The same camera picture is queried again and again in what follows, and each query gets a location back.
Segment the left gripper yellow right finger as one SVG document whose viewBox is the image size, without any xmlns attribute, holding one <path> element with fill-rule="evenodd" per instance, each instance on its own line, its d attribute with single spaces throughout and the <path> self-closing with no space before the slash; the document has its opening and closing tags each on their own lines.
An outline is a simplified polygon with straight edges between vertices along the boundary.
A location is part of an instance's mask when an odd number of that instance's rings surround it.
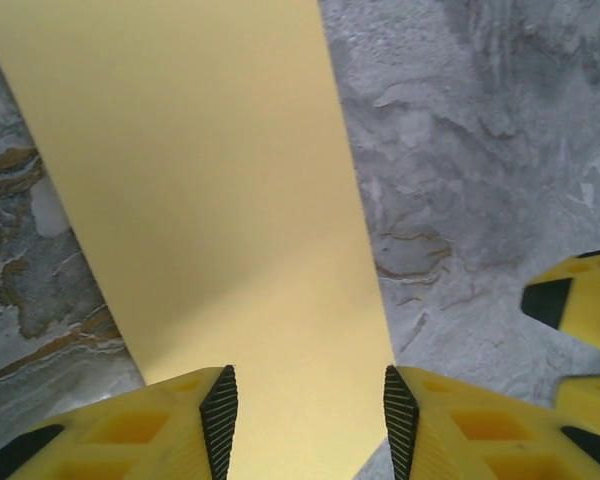
<svg viewBox="0 0 600 480">
<path fill-rule="evenodd" d="M 572 415 L 393 365 L 383 409 L 397 479 L 600 479 L 600 431 Z"/>
</svg>

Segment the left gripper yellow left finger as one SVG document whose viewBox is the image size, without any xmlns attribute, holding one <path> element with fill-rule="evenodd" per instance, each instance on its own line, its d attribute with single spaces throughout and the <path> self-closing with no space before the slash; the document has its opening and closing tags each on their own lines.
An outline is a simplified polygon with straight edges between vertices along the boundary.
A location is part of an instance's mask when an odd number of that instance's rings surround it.
<svg viewBox="0 0 600 480">
<path fill-rule="evenodd" d="M 238 414 L 231 365 L 48 418 L 0 449 L 0 479 L 225 479 Z"/>
</svg>

